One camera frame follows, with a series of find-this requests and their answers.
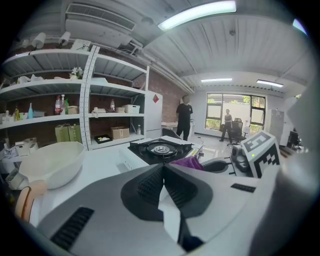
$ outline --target white bowl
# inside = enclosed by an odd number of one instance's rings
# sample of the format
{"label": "white bowl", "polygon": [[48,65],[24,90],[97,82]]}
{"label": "white bowl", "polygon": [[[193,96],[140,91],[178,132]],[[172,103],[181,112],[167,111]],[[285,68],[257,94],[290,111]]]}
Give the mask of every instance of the white bowl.
{"label": "white bowl", "polygon": [[56,189],[76,176],[84,154],[85,147],[76,141],[51,144],[24,158],[19,172],[29,183],[44,180],[47,189]]}

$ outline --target red sticker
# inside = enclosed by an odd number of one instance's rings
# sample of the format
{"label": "red sticker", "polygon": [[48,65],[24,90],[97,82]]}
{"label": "red sticker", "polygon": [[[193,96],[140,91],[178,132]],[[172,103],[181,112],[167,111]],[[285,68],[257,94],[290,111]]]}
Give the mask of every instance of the red sticker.
{"label": "red sticker", "polygon": [[153,97],[153,102],[154,102],[154,103],[157,103],[158,100],[159,100],[159,98],[158,98],[158,96],[155,94],[154,97]]}

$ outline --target man in black shirt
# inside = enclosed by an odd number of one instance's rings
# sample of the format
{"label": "man in black shirt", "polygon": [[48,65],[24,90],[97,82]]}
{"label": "man in black shirt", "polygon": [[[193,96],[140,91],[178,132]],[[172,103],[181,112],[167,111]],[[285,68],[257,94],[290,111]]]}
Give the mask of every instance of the man in black shirt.
{"label": "man in black shirt", "polygon": [[183,132],[183,139],[187,141],[190,133],[190,115],[193,113],[193,111],[192,106],[189,105],[189,96],[183,96],[182,100],[183,104],[180,104],[176,109],[176,116],[178,119],[178,127],[176,134],[180,136]]}

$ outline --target window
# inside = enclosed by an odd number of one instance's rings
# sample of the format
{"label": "window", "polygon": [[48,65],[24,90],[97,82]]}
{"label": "window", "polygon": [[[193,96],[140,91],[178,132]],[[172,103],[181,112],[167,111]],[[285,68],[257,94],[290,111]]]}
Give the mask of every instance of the window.
{"label": "window", "polygon": [[222,94],[208,94],[205,128],[219,130],[222,114]]}
{"label": "window", "polygon": [[250,125],[250,134],[263,130],[266,116],[264,97],[241,94],[207,94],[205,128],[219,130],[225,123],[226,110],[232,119],[240,118],[243,126]]}
{"label": "window", "polygon": [[250,134],[256,134],[263,130],[266,116],[266,99],[264,97],[251,96],[251,122]]}
{"label": "window", "polygon": [[250,96],[247,95],[224,94],[222,123],[225,123],[226,110],[230,110],[233,120],[240,118],[244,127],[246,120],[250,120],[250,101]]}

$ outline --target person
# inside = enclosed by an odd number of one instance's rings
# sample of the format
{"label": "person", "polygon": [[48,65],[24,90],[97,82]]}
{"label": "person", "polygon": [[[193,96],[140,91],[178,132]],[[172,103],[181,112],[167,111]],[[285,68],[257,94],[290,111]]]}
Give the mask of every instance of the person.
{"label": "person", "polygon": [[223,130],[222,130],[221,139],[219,141],[220,142],[224,141],[224,138],[225,138],[225,135],[226,135],[226,131],[227,131],[229,139],[230,139],[230,143],[232,143],[232,138],[231,138],[232,116],[230,115],[230,110],[229,109],[227,109],[225,112],[226,112],[226,115],[224,116],[224,127],[223,127]]}
{"label": "person", "polygon": [[193,113],[192,106],[189,105],[190,98],[188,95],[182,97],[183,103],[176,109],[176,118],[178,119],[178,127],[176,134],[178,136],[183,132],[183,140],[187,141],[190,133],[190,116]]}

